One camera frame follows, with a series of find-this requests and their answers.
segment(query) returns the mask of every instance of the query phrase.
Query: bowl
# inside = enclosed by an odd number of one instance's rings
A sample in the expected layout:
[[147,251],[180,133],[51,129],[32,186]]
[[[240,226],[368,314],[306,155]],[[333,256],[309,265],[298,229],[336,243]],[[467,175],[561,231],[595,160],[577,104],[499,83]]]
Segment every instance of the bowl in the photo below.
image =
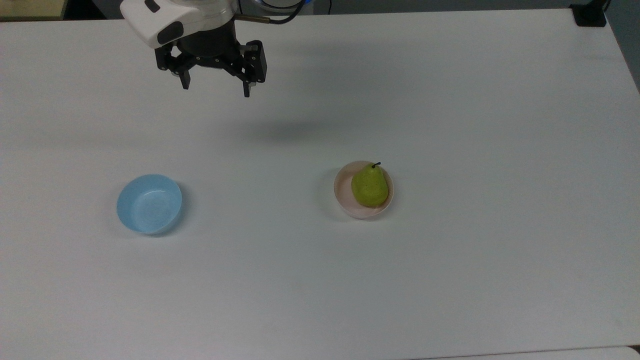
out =
[[169,177],[149,174],[133,179],[122,189],[116,211],[121,223],[146,235],[169,231],[182,209],[182,192]]
[[387,199],[375,208],[360,205],[358,201],[356,201],[356,198],[353,196],[353,192],[351,191],[351,179],[358,171],[371,163],[372,161],[362,160],[348,163],[338,171],[338,174],[335,176],[335,180],[333,181],[333,193],[335,194],[336,200],[338,200],[342,210],[353,218],[366,219],[379,215],[389,206],[389,204],[391,204],[391,200],[394,197],[393,181],[391,181],[391,177],[387,171],[382,168],[382,175],[385,177],[387,187],[389,188],[389,196],[387,196]]

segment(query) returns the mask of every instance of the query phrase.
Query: green pear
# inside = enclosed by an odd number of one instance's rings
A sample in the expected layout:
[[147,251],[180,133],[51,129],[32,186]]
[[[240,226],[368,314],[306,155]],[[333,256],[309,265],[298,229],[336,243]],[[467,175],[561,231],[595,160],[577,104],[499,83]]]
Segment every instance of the green pear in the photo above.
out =
[[378,165],[380,163],[368,164],[351,179],[351,191],[360,205],[375,207],[389,196],[387,180]]

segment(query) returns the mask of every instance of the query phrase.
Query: white table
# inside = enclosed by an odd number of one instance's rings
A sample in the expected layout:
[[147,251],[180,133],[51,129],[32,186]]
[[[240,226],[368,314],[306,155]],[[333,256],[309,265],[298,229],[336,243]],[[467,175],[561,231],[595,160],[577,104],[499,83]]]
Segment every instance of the white table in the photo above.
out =
[[640,360],[640,355],[628,347],[611,347],[526,352],[520,354],[448,357],[447,360]]
[[[122,21],[0,24],[7,359],[412,359],[640,343],[640,96],[569,10],[238,24],[191,88]],[[353,220],[338,168],[382,161]],[[161,173],[179,228],[136,236]]]

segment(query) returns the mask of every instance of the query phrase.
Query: black cable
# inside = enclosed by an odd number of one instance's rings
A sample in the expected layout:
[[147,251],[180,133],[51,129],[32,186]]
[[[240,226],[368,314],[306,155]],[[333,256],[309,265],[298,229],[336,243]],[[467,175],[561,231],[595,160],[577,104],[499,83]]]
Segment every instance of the black cable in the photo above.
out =
[[302,10],[302,6],[304,6],[306,2],[307,2],[307,0],[300,0],[300,2],[298,3],[298,7],[287,18],[282,19],[282,20],[269,19],[269,23],[270,24],[276,24],[276,25],[282,25],[282,24],[288,23],[289,21],[292,21],[293,18],[295,18],[296,15],[300,12],[300,10]]

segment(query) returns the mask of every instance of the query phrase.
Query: blue bowl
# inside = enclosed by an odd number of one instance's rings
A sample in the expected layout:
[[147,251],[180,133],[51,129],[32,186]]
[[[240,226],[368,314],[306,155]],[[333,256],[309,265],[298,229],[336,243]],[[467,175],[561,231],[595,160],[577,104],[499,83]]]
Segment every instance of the blue bowl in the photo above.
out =
[[132,180],[122,189],[116,205],[124,226],[147,235],[169,231],[177,223],[181,208],[178,184],[157,174]]

